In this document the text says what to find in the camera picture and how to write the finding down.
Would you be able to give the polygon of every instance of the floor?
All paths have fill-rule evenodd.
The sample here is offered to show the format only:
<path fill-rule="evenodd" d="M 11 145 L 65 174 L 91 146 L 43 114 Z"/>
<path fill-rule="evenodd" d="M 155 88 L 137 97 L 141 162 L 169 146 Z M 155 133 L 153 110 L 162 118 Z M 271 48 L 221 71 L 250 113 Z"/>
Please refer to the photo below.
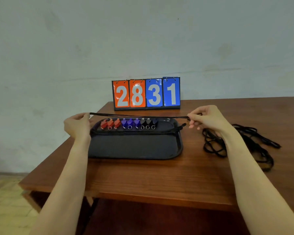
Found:
<path fill-rule="evenodd" d="M 38 213 L 22 197 L 22 178 L 0 176 L 0 235 L 29 234 Z"/>

